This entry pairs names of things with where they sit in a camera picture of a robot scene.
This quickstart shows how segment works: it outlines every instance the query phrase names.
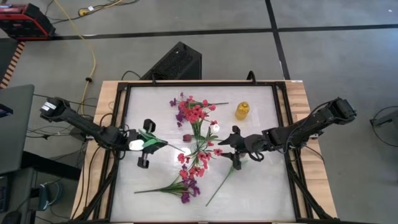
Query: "black metal frame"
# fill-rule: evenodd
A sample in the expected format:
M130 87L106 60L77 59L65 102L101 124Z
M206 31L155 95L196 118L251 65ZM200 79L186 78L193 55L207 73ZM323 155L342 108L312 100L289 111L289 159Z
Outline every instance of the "black metal frame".
M277 113L277 119L278 119L279 126L284 125L284 120L282 117L282 111L281 111L280 104L279 104L278 89L280 89L282 92L282 97L284 99L284 105L285 105L285 109L287 112L288 122L289 122L289 124L292 123L292 115L291 115L291 111L290 111L289 100L287 98L286 85L284 82L258 82L258 81L256 81L256 78L252 72L249 73L248 80L251 80L251 82L156 82L155 80L153 80L153 82L150 82L150 83L149 82L146 82L146 83L121 82L118 84L118 89L117 89L114 108L113 108L111 125L116 124L116 116L119 112L119 105L121 103L122 93L125 92L126 95L124 98L124 106L123 106L120 127L123 127L124 123L125 123L131 88L133 88L133 87L148 87L148 86L270 86L272 88L272 92L274 95L275 109L276 109L276 113ZM100 178L99 186L102 186L102 184L104 183L104 180L106 178L106 173L108 170L108 164L109 164L109 159L110 159L110 153L111 153L110 151L106 151L106 154L104 157L104 162L103 162L103 168L101 171L101 178ZM285 157L285 163L286 163L286 169L287 169L287 165L290 163L289 153L284 154L284 157ZM116 169L117 169L118 168L118 160L115 159L114 162L117 162L117 164L116 164ZM301 159L299 157L296 160L296 165L298 167L298 175L299 175L300 179L302 180L302 182L305 184L303 167L302 167ZM111 209L112 209L112 205L113 205L116 179L117 179L117 177L115 177L112 180L112 182L110 184L110 188L109 188L108 204L106 207L106 215L105 215L105 219L107 219L107 220L110 220L110 218L111 218ZM296 192L294 181L289 176L288 176L288 179L289 179L290 193L292 194L292 204L293 204L293 208L294 208L295 219L298 220L299 218L301 218L301 215L300 215L299 201L297 198L297 192ZM304 199L304 200L305 200L305 208L307 211L307 217L312 218L312 213L311 213L309 204L306 201L306 199ZM99 202L94 209L93 219L99 218L98 216L99 216L100 206L101 206L101 202Z

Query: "gray floor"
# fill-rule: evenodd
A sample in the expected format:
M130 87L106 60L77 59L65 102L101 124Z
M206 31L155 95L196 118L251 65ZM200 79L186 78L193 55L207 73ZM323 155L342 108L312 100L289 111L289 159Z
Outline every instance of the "gray floor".
M50 0L31 2L43 9ZM60 2L75 15L80 7L104 1ZM272 5L279 27L391 24L398 19L398 4L393 0L279 0ZM49 15L63 17L55 4ZM141 0L105 9L76 24L83 34L270 27L264 1L255 0ZM74 34L67 22L56 28L58 34ZM332 126L320 138L338 216L357 222L396 223L398 150L373 135L369 119L379 109L398 104L398 30L294 32L282 33L280 38L290 76L304 80L312 108L340 96L358 111L354 122ZM258 79L283 79L271 33L99 39L91 41L98 66L87 97L97 97L103 80L118 80L126 70L145 73L178 41L203 54L203 79L245 78L249 70ZM33 83L38 94L79 101L91 63L90 52L80 40L28 42L10 86ZM43 102L43 98L34 100L31 128L48 125L39 118ZM95 105L96 100L88 103ZM94 113L94 109L85 109ZM390 128L378 131L398 144ZM26 150L55 157L79 147L76 139L59 137L28 139ZM68 216L76 183L65 185L69 186L68 200L62 199L54 211ZM62 220L48 211L40 216Z

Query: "flower bouquet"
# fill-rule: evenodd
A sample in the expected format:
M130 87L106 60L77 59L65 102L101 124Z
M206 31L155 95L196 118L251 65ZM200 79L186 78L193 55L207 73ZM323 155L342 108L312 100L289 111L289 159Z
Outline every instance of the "flower bouquet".
M186 153L180 153L177 156L178 161L183 164L177 178L168 186L154 190L143 190L138 193L146 192L163 192L169 193L181 198L182 203L190 201L190 196L196 197L200 195L200 189L197 186L195 178L203 177L205 171L208 170L208 163L213 156L219 156L222 153L221 149L210 149L214 146L213 141L217 141L218 136L215 135L220 127L217 121L210 121L210 113L216 109L216 105L227 103L209 103L207 100L201 102L195 101L193 96L186 97L183 93L180 94L181 100L174 98L170 101L171 106L178 107L178 114L175 115L177 119L177 126L181 127L184 122L188 121L192 126L193 134L183 135L184 142L194 143L189 148L183 148ZM209 124L206 134L203 136L201 127L203 122Z

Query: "table frame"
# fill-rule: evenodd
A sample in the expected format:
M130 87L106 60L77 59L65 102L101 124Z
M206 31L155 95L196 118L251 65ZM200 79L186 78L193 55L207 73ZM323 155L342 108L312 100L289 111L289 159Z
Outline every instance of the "table frame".
M96 110L95 122L99 123L100 119L104 114L113 110L113 117L111 119L110 116L104 119L103 124L118 124L120 125L123 118L123 109L127 106L123 103L126 102L126 93L128 88L128 83L131 83L136 86L162 86L168 85L170 83L174 83L175 85L183 85L181 83L188 83L186 85L202 85L200 83L209 83L209 85L217 85L215 83L230 83L231 85L258 85L259 83L271 83L275 86L276 91L278 92L278 101L280 104L280 110L282 112L282 119L279 118L279 123L283 123L284 126L288 125L291 121L298 121L306 117L310 108L307 101L307 96L305 94L305 89L302 81L284 81L284 80L267 80L267 81L259 81L255 80L162 80L157 81L156 83L151 83L151 81L106 81L103 83L101 93L99 96L98 107ZM114 108L112 109L110 104L115 102ZM317 152L320 153L319 145L316 140L310 139L308 145L314 148ZM86 162L89 162L93 157L93 151L97 148L95 142L89 142L87 154L86 154ZM110 208L111 208L111 197L108 195L108 192L112 185L112 179L105 178L109 172L115 172L115 169L112 170L113 167L117 167L117 160L114 161L114 155L108 152L106 155L106 151L98 152L97 156L94 158L93 163L93 172L91 174L91 185L90 189L87 189L87 186L82 185L81 182L78 186L78 191L75 197L75 204L73 206L73 211L76 210L78 205L78 201L81 195L81 191L83 194L88 192L88 200L92 201L95 198L95 202L90 202L88 207L95 205L90 214L85 215L85 218L93 219L94 222L108 222L110 217ZM292 159L295 159L295 152L289 151L289 156ZM302 180L306 180L307 188L313 194L313 197L318 201L318 203L325 208L325 211L329 213L331 216L335 217L335 207L333 203L333 198L331 197L330 188L328 185L328 180L325 172L325 167L323 165L322 160L314 153L310 151L302 151L301 160L303 160L303 164L300 165L299 160L297 162L292 163L296 172L299 172L300 167L303 167L303 172L305 173L301 175ZM84 169L82 172L85 172L86 175L88 173L87 169ZM102 185L99 181L103 176L102 181L105 184L109 184L108 188L100 188ZM295 211L295 215L298 218L312 218L312 210L307 209L306 200L304 199L300 190L297 190L297 186L294 187L294 191L297 193L297 203L298 203L298 211ZM103 194L104 197L97 198L98 194ZM83 207L77 208L77 214L81 213Z

